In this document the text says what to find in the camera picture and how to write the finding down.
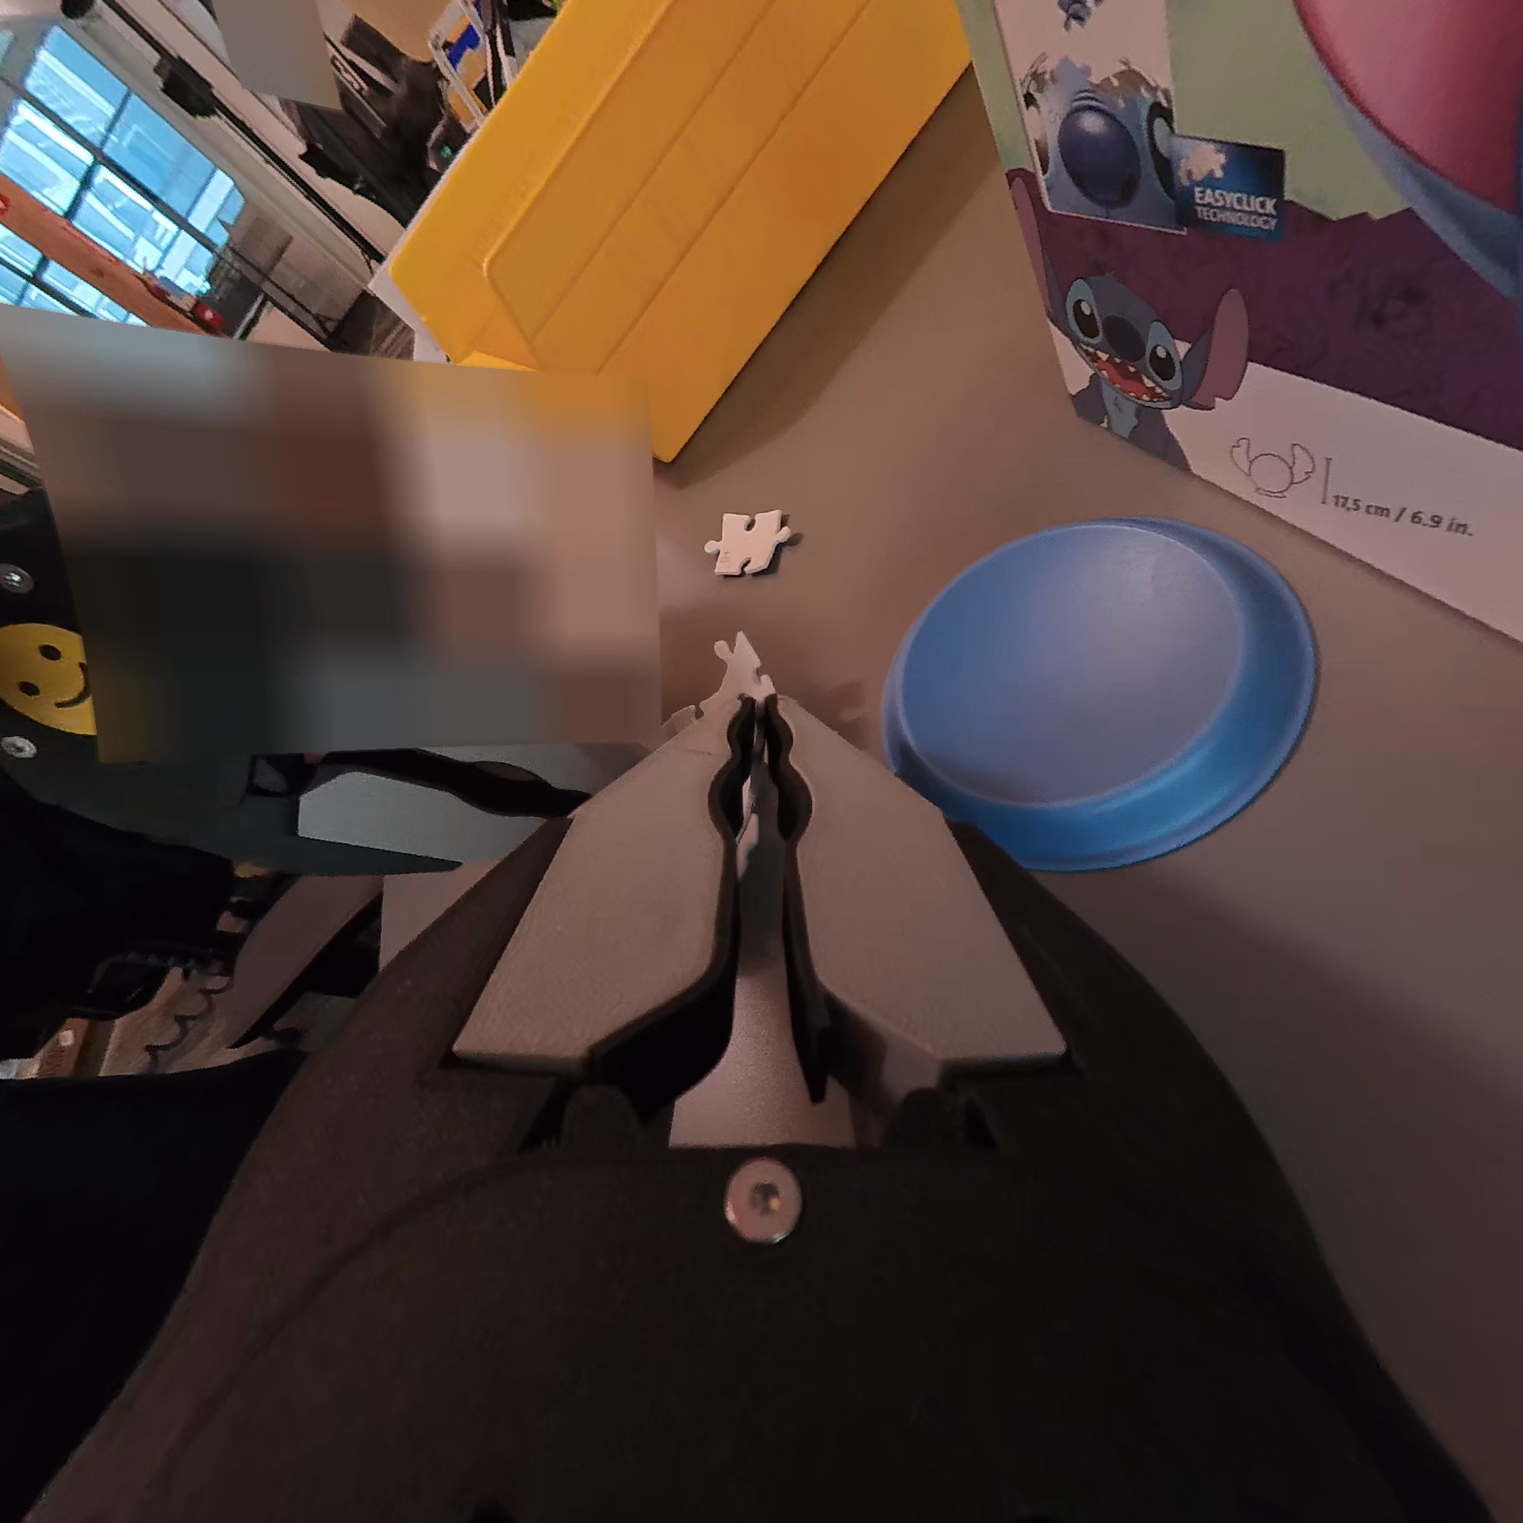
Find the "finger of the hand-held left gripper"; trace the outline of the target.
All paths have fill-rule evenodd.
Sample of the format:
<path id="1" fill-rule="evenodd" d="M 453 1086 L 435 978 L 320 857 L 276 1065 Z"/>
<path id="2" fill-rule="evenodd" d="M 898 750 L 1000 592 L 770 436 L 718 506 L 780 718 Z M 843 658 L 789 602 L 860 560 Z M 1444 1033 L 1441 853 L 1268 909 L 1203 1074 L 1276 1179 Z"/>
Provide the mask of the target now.
<path id="1" fill-rule="evenodd" d="M 379 775 L 425 788 L 589 788 L 506 760 L 470 760 L 421 747 L 328 750 L 316 760 L 316 780 L 342 772 Z"/>
<path id="2" fill-rule="evenodd" d="M 494 861 L 587 793 L 521 771 L 324 771 L 298 805 L 299 836 L 464 865 Z"/>

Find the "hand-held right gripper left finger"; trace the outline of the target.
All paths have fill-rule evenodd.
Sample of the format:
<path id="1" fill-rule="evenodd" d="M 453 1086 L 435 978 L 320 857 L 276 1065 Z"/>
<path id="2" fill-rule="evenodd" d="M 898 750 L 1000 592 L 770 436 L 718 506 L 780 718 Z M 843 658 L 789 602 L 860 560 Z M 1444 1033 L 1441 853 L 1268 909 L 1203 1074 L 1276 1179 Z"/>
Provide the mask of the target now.
<path id="1" fill-rule="evenodd" d="M 575 809 L 453 1059 L 675 1104 L 732 1037 L 736 844 L 759 702 L 701 717 Z"/>

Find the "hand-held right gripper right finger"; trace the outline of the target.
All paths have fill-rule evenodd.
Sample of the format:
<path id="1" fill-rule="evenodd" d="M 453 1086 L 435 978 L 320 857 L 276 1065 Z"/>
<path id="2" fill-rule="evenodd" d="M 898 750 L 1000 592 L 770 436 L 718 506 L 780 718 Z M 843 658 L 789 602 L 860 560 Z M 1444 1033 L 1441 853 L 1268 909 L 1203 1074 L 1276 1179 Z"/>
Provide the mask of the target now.
<path id="1" fill-rule="evenodd" d="M 1048 1005 L 929 799 L 794 699 L 761 729 L 781 845 L 781 955 L 806 1092 L 902 1101 L 1057 1065 Z"/>

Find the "assembled white puzzle pieces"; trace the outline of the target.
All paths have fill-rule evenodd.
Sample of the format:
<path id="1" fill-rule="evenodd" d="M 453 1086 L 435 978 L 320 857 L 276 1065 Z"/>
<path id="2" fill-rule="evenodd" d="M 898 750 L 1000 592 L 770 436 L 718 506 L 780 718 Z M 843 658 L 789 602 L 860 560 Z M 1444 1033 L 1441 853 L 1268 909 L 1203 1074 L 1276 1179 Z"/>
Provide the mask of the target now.
<path id="1" fill-rule="evenodd" d="M 691 702 L 682 710 L 675 710 L 657 731 L 657 746 L 675 739 L 682 729 L 703 718 L 709 710 L 718 708 L 721 699 L 729 695 L 752 695 L 764 699 L 776 691 L 770 676 L 764 670 L 764 662 L 757 656 L 755 645 L 745 632 L 736 632 L 732 642 L 715 642 L 715 656 L 721 662 L 721 680 L 711 695 Z M 865 688 L 862 684 L 842 684 L 835 688 L 822 688 L 817 699 L 813 714 L 822 718 L 828 727 L 847 739 L 855 746 L 865 746 L 868 720 L 865 720 Z M 742 824 L 735 832 L 735 872 L 736 882 L 743 882 L 750 875 L 750 863 L 757 853 L 767 853 L 764 845 L 776 835 L 776 786 L 768 772 L 764 736 L 759 734 L 752 743 L 752 767 L 750 777 L 742 788 Z"/>

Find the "white puzzle piece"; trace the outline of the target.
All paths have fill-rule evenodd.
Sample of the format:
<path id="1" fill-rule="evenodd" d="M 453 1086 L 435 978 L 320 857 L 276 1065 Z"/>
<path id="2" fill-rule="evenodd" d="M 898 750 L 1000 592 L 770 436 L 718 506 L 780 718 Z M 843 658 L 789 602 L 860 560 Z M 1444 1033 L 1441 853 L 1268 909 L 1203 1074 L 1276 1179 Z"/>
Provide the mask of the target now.
<path id="1" fill-rule="evenodd" d="M 784 510 L 726 513 L 718 534 L 706 544 L 706 556 L 715 560 L 718 577 L 761 575 L 789 540 L 791 523 Z"/>

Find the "cartoon print puzzle box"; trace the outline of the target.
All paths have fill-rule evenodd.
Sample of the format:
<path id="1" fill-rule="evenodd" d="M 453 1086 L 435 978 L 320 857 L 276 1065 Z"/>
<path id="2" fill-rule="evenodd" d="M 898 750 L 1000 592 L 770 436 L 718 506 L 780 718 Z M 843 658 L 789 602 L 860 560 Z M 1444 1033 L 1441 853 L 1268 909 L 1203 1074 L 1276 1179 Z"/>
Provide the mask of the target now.
<path id="1" fill-rule="evenodd" d="M 1077 414 L 1521 640 L 1521 4 L 959 12 Z"/>

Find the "blue round plastic stand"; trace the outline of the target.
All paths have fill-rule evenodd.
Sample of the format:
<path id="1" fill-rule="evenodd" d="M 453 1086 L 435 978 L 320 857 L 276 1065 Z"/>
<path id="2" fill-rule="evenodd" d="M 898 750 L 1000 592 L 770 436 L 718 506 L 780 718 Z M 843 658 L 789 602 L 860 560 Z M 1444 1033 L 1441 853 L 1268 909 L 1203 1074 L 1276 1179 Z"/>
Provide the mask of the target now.
<path id="1" fill-rule="evenodd" d="M 953 577 L 891 662 L 880 731 L 891 772 L 1023 867 L 1114 871 L 1242 814 L 1317 678 L 1273 564 L 1201 525 L 1100 520 Z"/>

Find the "yellow plastic bin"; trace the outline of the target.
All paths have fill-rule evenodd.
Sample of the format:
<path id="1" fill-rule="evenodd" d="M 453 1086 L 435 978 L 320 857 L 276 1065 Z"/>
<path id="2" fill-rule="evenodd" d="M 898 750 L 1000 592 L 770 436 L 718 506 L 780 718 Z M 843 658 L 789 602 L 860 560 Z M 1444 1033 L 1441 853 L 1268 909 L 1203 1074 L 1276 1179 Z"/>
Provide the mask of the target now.
<path id="1" fill-rule="evenodd" d="M 570 3 L 485 115 L 387 271 L 453 363 L 541 370 L 537 335 L 652 168 L 618 90 L 665 3 Z"/>

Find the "glass window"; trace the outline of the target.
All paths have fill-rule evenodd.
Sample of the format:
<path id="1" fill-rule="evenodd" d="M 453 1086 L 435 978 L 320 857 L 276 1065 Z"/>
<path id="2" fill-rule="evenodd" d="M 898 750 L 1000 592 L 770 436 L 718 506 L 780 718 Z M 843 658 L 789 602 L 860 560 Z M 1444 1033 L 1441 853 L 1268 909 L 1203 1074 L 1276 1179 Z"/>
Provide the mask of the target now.
<path id="1" fill-rule="evenodd" d="M 62 25 L 2 32 L 2 175 L 230 330 L 257 303 L 225 259 L 238 181 Z"/>

